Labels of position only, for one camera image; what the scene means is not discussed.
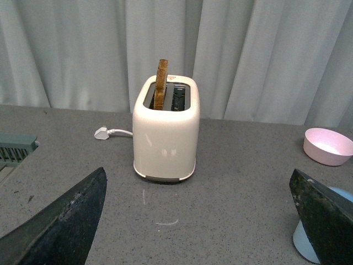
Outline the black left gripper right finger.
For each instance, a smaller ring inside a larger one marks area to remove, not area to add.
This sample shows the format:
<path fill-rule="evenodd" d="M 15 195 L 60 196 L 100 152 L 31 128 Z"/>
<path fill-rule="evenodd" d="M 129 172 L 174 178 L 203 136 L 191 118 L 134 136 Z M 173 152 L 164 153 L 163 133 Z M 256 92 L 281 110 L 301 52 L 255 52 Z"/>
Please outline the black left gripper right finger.
<path fill-rule="evenodd" d="M 352 198 L 295 169 L 290 191 L 320 264 L 352 264 Z"/>

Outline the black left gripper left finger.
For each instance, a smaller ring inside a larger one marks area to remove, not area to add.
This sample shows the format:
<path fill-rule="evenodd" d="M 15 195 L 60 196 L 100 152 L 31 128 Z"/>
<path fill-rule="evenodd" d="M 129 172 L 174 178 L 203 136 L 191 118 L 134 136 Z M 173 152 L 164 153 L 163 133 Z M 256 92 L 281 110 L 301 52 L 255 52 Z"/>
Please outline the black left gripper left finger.
<path fill-rule="evenodd" d="M 106 173 L 100 167 L 3 236 L 1 264 L 85 264 L 106 188 Z"/>

